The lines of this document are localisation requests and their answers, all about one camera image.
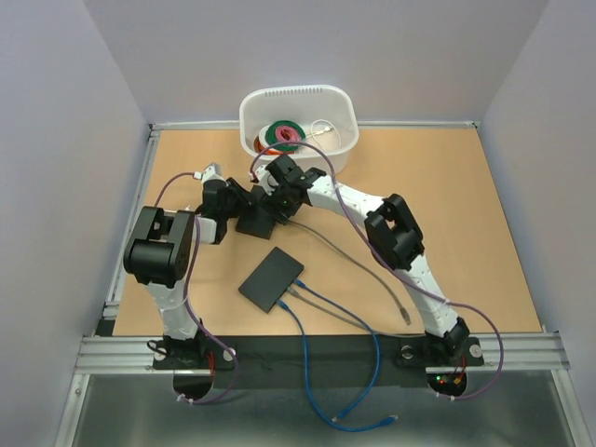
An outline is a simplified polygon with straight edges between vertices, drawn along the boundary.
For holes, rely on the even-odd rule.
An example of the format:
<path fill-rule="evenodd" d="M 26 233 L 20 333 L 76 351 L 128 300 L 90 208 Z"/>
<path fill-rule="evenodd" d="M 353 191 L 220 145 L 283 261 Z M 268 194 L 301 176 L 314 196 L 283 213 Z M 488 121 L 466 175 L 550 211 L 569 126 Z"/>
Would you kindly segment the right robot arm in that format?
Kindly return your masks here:
<path fill-rule="evenodd" d="M 443 296 L 430 270 L 423 233 L 405 199 L 373 196 L 339 183 L 333 167 L 302 170 L 289 156 L 250 167 L 251 181 L 284 217 L 301 206 L 329 210 L 348 219 L 375 260 L 404 285 L 423 323 L 429 355 L 449 363 L 469 337 L 465 321 Z"/>

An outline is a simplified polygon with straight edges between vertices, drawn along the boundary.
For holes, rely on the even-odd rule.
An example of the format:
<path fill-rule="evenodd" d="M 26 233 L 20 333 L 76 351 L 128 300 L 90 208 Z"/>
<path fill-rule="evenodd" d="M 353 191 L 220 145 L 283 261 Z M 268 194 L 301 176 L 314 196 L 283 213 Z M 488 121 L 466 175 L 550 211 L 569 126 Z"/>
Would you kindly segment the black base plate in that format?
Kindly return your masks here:
<path fill-rule="evenodd" d="M 466 351 L 479 339 L 468 338 L 461 354 L 440 359 L 430 352 L 424 336 L 378 337 L 381 361 L 370 335 L 308 335 L 308 362 L 304 362 L 300 335 L 224 336 L 222 341 L 237 354 L 239 377 L 235 389 L 302 388 L 304 366 L 313 388 L 366 387 L 376 366 L 377 386 L 427 386 L 427 371 L 447 373 L 462 364 L 482 365 L 477 354 Z"/>

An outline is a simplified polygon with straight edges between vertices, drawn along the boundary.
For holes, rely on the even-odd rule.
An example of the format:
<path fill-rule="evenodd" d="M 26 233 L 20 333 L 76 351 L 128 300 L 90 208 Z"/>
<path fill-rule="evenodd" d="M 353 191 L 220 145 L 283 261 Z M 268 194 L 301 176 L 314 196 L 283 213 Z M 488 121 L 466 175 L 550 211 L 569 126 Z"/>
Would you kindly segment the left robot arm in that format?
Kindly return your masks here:
<path fill-rule="evenodd" d="M 159 206 L 176 180 L 202 183 L 202 204 L 195 210 L 168 212 Z M 188 367 L 207 357 L 206 334 L 189 310 L 188 286 L 201 244 L 217 245 L 227 222 L 250 210 L 251 196 L 232 178 L 206 171 L 181 172 L 162 187 L 152 207 L 141 209 L 123 255 L 125 271 L 151 293 L 163 322 L 163 338 L 148 344 L 156 360 L 177 360 Z"/>

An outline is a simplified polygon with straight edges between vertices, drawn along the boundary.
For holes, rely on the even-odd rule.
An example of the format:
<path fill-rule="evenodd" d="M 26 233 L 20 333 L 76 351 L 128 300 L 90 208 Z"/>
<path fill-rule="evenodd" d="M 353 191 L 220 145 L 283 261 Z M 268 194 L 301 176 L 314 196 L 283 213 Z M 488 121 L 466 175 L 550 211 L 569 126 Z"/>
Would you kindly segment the aluminium table frame rail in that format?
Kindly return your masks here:
<path fill-rule="evenodd" d="M 129 258 L 129 244 L 134 226 L 141 212 L 141 202 L 149 184 L 150 173 L 155 162 L 157 147 L 164 127 L 153 126 L 147 143 L 147 153 L 143 162 L 142 177 L 137 188 L 135 208 L 129 219 L 129 230 L 124 239 L 122 264 Z M 499 355 L 504 355 L 504 371 L 566 371 L 570 368 L 561 336 L 554 332 L 505 333 L 501 336 L 504 349 L 499 349 L 498 340 L 493 334 L 480 334 L 479 340 L 466 351 L 477 354 L 483 360 L 482 365 L 469 364 L 472 372 L 489 372 L 498 366 Z M 146 343 L 147 337 L 134 336 L 91 336 L 82 340 L 74 372 L 80 375 L 124 375 L 124 374 L 172 374 L 202 375 L 208 374 L 208 362 L 203 359 L 198 365 L 190 366 L 178 360 L 156 360 L 156 353 Z"/>

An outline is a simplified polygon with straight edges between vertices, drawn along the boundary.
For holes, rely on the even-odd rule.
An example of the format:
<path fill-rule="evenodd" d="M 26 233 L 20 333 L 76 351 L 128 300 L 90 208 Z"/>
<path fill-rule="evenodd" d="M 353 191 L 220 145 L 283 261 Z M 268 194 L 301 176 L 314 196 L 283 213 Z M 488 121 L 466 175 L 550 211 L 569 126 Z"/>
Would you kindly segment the black network switch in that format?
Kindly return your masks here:
<path fill-rule="evenodd" d="M 305 267 L 279 247 L 272 249 L 238 287 L 239 293 L 269 313 Z"/>
<path fill-rule="evenodd" d="M 248 192 L 247 200 L 239 212 L 236 231 L 252 237 L 269 239 L 277 221 L 263 187 L 253 186 Z"/>

